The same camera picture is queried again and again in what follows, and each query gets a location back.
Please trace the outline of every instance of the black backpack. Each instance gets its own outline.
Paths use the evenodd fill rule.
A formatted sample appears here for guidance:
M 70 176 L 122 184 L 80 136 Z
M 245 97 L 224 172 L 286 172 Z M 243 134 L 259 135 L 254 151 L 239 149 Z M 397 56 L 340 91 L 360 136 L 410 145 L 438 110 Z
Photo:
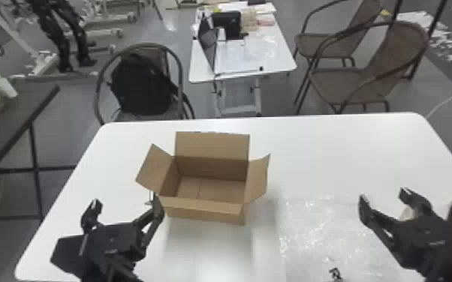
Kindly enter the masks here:
M 135 52 L 121 57 L 110 78 L 110 90 L 116 96 L 121 111 L 134 115 L 165 113 L 172 99 L 177 98 L 179 90 L 149 58 Z M 182 97 L 194 118 L 188 97 L 184 93 Z

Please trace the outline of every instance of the dark table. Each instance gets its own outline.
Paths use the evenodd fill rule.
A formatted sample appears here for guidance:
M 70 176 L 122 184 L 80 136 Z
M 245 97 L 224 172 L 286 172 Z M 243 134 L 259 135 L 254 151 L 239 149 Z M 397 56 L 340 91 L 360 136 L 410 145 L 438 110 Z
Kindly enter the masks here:
M 44 219 L 39 172 L 44 170 L 72 170 L 74 166 L 39 167 L 35 146 L 34 120 L 42 113 L 49 102 L 58 94 L 59 87 L 51 83 L 19 83 L 14 86 L 19 93 L 0 114 L 0 161 L 17 140 L 29 131 L 32 167 L 0 168 L 0 174 L 33 173 L 38 214 L 0 216 L 0 220 Z

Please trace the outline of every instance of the box flap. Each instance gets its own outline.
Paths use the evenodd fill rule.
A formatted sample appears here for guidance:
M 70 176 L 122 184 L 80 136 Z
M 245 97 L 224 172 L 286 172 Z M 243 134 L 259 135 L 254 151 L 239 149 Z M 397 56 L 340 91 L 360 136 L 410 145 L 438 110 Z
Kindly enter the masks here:
M 249 135 L 212 132 L 177 132 L 175 155 L 180 157 L 249 159 Z
M 192 209 L 195 211 L 215 212 L 225 215 L 239 215 L 243 207 L 243 204 L 235 204 L 231 202 L 185 199 L 173 196 L 160 196 L 159 199 L 165 208 Z
M 152 144 L 145 161 L 140 168 L 136 181 L 157 194 L 164 185 L 167 172 L 173 162 L 173 156 Z
M 249 162 L 247 170 L 246 193 L 244 202 L 250 203 L 267 192 L 268 164 L 270 155 Z

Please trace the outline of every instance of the black case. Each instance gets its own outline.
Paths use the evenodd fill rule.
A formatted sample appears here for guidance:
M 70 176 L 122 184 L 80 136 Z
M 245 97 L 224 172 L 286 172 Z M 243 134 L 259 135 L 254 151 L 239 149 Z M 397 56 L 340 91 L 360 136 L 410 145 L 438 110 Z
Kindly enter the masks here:
M 241 39 L 240 37 L 240 17 L 239 11 L 213 13 L 212 22 L 214 28 L 222 27 L 226 33 L 227 40 Z

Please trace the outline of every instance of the robotic arm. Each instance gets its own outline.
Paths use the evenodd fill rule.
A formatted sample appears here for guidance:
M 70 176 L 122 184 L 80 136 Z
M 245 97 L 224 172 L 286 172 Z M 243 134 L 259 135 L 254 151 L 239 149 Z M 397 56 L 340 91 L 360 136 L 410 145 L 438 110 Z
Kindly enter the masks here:
M 423 196 L 407 188 L 399 199 L 414 210 L 414 218 L 400 221 L 373 209 L 368 199 L 359 198 L 359 217 L 370 228 L 396 261 L 414 269 L 426 282 L 452 282 L 452 207 L 443 220 Z
M 83 282 L 140 282 L 133 269 L 145 258 L 164 219 L 159 198 L 151 203 L 150 210 L 130 223 L 103 225 L 98 222 L 103 205 L 94 199 L 81 217 L 84 234 L 60 238 L 51 263 Z

